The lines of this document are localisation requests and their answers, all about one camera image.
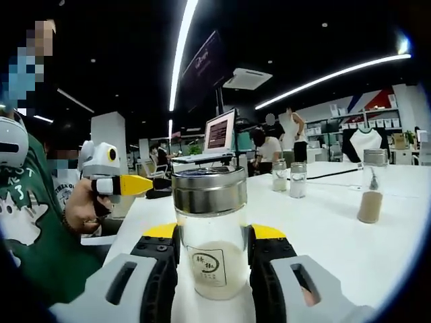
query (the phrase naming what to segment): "laptop screen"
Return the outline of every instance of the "laptop screen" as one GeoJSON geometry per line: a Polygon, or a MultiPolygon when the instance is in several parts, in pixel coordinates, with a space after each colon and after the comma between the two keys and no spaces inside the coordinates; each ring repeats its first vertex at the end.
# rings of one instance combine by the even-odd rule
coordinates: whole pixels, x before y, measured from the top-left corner
{"type": "Polygon", "coordinates": [[[205,128],[204,153],[225,153],[232,147],[235,110],[207,122],[205,128]]]}

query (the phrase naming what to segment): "white box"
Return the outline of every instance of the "white box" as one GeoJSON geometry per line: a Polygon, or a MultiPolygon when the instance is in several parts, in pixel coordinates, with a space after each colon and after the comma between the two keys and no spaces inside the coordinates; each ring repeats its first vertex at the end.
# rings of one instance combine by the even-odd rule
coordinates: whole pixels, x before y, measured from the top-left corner
{"type": "Polygon", "coordinates": [[[346,108],[339,108],[338,113],[340,116],[345,116],[347,114],[346,108]]]}
{"type": "Polygon", "coordinates": [[[385,128],[392,128],[392,119],[383,119],[385,120],[385,128]]]}
{"type": "Polygon", "coordinates": [[[385,127],[385,122],[383,121],[383,119],[376,120],[376,124],[377,124],[377,128],[384,128],[385,127]]]}
{"type": "Polygon", "coordinates": [[[330,104],[329,108],[331,109],[331,115],[332,116],[339,116],[337,104],[330,104]]]}
{"type": "Polygon", "coordinates": [[[399,128],[399,119],[398,118],[393,118],[392,119],[392,124],[394,128],[399,128]]]}
{"type": "Polygon", "coordinates": [[[398,108],[397,98],[395,97],[395,94],[389,94],[388,98],[389,98],[389,102],[391,103],[391,108],[392,109],[398,108]]]}

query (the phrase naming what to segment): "laptop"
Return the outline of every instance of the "laptop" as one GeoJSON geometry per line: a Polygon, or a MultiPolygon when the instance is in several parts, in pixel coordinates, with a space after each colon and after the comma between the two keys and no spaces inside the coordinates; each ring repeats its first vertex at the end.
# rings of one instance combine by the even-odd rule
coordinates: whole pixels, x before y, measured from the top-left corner
{"type": "Polygon", "coordinates": [[[196,162],[214,162],[221,157],[233,156],[235,109],[211,119],[205,126],[203,153],[199,155],[172,158],[173,162],[191,164],[196,162]]]}

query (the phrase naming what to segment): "jar label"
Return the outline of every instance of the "jar label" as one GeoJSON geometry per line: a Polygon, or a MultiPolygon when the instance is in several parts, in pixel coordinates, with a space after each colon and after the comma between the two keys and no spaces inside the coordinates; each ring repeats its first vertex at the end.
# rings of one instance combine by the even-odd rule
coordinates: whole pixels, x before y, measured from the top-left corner
{"type": "Polygon", "coordinates": [[[226,286],[226,269],[222,249],[204,250],[187,246],[193,274],[197,283],[226,286]]]}

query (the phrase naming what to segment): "small glass jar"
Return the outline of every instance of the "small glass jar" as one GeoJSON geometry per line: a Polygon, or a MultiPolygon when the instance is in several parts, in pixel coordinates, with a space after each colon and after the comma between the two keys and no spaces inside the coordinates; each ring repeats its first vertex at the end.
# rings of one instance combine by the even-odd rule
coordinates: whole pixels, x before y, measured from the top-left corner
{"type": "Polygon", "coordinates": [[[305,196],[307,182],[306,163],[292,163],[290,165],[290,190],[289,195],[295,199],[305,196]]]}
{"type": "Polygon", "coordinates": [[[365,149],[362,171],[362,200],[358,219],[364,223],[378,221],[383,201],[383,176],[388,166],[386,149],[365,149]]]}
{"type": "Polygon", "coordinates": [[[196,292],[208,299],[234,297],[246,284],[248,273],[244,168],[175,173],[172,195],[196,292]]]}
{"type": "Polygon", "coordinates": [[[284,192],[288,189],[288,173],[286,162],[280,159],[272,163],[272,190],[284,192]]]}

